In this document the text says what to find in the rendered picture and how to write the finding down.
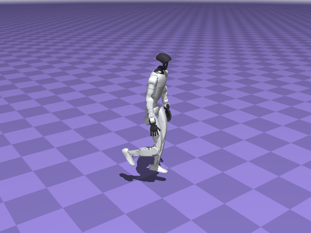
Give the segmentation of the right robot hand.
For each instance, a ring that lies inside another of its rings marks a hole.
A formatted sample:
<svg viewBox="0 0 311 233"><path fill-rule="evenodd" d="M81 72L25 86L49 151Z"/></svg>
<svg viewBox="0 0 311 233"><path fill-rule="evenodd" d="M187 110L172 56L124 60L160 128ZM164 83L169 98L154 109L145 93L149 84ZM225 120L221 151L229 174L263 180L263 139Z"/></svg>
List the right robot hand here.
<svg viewBox="0 0 311 233"><path fill-rule="evenodd" d="M149 123L150 123L150 120L149 120ZM150 136L154 136L154 133L155 133L155 136L156 136L156 132L157 132L157 135L158 135L158 131L157 130L159 130L159 131L161 131L160 130L160 128L156 125L156 121L155 121L155 123L150 123L150 125L151 125L151 127L150 127L150 131L151 131L151 135Z"/></svg>

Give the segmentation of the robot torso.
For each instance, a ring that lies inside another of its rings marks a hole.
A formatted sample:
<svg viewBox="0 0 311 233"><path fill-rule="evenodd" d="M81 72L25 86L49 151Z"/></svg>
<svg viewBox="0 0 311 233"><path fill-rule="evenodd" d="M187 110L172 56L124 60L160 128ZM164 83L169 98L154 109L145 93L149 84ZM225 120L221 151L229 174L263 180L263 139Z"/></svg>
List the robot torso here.
<svg viewBox="0 0 311 233"><path fill-rule="evenodd" d="M163 89L165 87L166 81L167 81L167 72L165 70L163 70L164 74L159 74L161 73L161 71L158 72L152 72L150 74L150 77L155 75L158 77L158 83L155 86L155 90L154 93L152 94L152 98L154 100L153 106L154 106L154 115L157 116L159 113L159 105L157 104L157 101L160 99ZM147 89L148 89L148 85L147 85ZM146 94L147 94L147 90L146 90ZM146 109L146 115L147 115L147 109Z"/></svg>

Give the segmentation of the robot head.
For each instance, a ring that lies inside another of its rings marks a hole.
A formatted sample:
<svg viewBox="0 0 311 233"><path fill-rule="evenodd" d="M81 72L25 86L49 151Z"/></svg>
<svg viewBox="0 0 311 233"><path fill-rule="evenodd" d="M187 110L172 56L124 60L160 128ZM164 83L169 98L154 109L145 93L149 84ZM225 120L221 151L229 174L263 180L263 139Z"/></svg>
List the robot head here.
<svg viewBox="0 0 311 233"><path fill-rule="evenodd" d="M158 66L158 68L156 70L154 70L153 72L158 72L161 71L161 73L159 74L164 74L163 70L166 70L168 67L168 62L171 60L171 57L165 53L160 53L156 56L156 59L158 61L160 61L161 63L163 63L163 66ZM166 64L166 65L165 65Z"/></svg>

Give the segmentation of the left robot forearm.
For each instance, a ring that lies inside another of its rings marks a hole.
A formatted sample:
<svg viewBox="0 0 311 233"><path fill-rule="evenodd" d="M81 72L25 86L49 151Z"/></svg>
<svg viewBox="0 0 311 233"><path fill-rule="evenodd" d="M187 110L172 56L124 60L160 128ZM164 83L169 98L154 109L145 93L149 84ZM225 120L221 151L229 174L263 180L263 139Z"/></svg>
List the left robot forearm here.
<svg viewBox="0 0 311 233"><path fill-rule="evenodd" d="M166 108L166 104L169 104L168 97L167 97L167 91L163 92L161 97L162 97L163 107Z"/></svg>

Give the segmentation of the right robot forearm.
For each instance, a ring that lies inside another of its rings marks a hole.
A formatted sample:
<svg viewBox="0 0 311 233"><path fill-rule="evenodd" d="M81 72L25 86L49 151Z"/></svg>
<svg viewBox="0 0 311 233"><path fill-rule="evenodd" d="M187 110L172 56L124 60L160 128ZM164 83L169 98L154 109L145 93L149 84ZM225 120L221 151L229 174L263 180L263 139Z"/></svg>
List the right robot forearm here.
<svg viewBox="0 0 311 233"><path fill-rule="evenodd" d="M150 123L155 123L155 115L153 114L154 113L154 106L153 106L153 99L152 98L149 98L147 99L147 104L146 104L146 109L147 109L147 113L148 113L148 117L150 119Z"/></svg>

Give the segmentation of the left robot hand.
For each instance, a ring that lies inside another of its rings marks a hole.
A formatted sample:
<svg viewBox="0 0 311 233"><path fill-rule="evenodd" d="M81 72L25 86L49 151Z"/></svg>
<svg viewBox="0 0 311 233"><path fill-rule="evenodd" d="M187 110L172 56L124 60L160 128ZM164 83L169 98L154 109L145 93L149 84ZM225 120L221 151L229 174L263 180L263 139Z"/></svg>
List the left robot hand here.
<svg viewBox="0 0 311 233"><path fill-rule="evenodd" d="M170 108L169 104L166 104L166 108L164 108L164 109L165 109L165 113L166 113L166 117L167 117L167 122L169 122L171 120L171 117L172 117L169 108Z"/></svg>

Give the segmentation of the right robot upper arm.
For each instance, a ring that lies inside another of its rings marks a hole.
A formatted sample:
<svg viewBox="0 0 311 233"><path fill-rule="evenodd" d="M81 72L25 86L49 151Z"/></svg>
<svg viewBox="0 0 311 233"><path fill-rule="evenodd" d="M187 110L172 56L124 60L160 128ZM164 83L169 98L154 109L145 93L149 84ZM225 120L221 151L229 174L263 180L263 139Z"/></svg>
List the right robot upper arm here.
<svg viewBox="0 0 311 233"><path fill-rule="evenodd" d="M158 83L158 77L153 75L149 78L148 80L148 89L147 89L147 94L146 94L146 103L147 103L147 99L152 98L152 94L154 93L155 90L155 86ZM152 98L153 99L153 98Z"/></svg>

